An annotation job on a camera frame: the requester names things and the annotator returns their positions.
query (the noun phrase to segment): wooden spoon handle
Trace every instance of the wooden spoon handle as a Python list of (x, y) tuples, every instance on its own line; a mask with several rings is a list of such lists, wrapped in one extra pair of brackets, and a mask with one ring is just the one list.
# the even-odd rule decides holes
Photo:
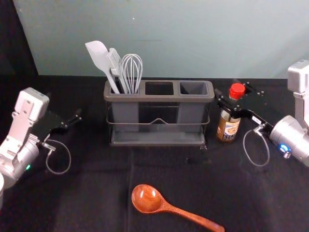
[(185, 210), (179, 209), (179, 208), (177, 208), (173, 205), (167, 206), (164, 211), (175, 213), (175, 214), (182, 216), (186, 219), (194, 221), (197, 224), (200, 224), (201, 226), (204, 226), (205, 228), (207, 228), (211, 231), (214, 231), (214, 232), (224, 232), (225, 231), (223, 226), (220, 226), (217, 223), (210, 221), (210, 220), (208, 220), (204, 217), (201, 217), (199, 215), (192, 214), (192, 213), (189, 213)]

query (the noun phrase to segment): whisk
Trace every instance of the whisk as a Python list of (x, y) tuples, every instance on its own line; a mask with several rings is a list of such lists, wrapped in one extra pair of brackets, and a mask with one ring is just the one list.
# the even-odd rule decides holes
[(137, 93), (143, 73), (143, 62), (139, 55), (127, 54), (122, 58), (123, 77), (127, 80), (129, 93)]

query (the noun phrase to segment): black tablecloth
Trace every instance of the black tablecloth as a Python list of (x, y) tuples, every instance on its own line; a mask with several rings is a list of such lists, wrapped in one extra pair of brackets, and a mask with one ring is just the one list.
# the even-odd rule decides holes
[[(231, 83), (211, 81), (223, 91)], [(242, 120), (236, 141), (222, 144), (215, 136), (220, 109), (213, 103), (206, 131), (207, 150), (110, 147), (104, 82), (104, 78), (47, 76), (27, 81), (3, 78), (0, 82), (1, 140), (11, 125), (11, 112), (22, 88), (51, 92), (49, 109), (63, 117), (83, 108), (82, 122), (53, 137), (70, 149), (70, 171), (62, 176), (46, 171), (46, 152), (42, 151), (21, 180), (4, 192), (1, 231), (206, 231), (176, 215), (137, 212), (130, 199), (133, 188), (141, 183), (156, 187), (171, 204), (213, 220), (228, 232), (309, 231), (309, 169), (294, 158), (283, 159), (272, 144), (269, 165), (252, 166), (244, 154), (242, 138), (254, 128), (253, 123)], [(294, 115), (293, 94), (287, 90), (286, 80), (250, 82), (266, 92), (268, 103), (276, 110)], [(280, 120), (271, 112), (265, 114)], [(248, 136), (247, 147), (257, 162), (265, 160), (260, 138)], [(58, 165), (67, 161), (64, 151), (55, 158)]]

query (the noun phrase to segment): bottle label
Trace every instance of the bottle label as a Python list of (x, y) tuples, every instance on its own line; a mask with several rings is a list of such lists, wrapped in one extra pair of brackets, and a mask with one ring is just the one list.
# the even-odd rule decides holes
[(225, 130), (223, 134), (224, 140), (231, 140), (236, 137), (236, 133), (239, 127), (240, 121), (237, 122), (226, 122)]

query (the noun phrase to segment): red cap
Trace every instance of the red cap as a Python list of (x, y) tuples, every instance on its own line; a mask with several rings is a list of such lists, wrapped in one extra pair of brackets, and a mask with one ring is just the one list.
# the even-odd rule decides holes
[(241, 83), (232, 84), (230, 88), (230, 98), (239, 100), (245, 94), (245, 86)]

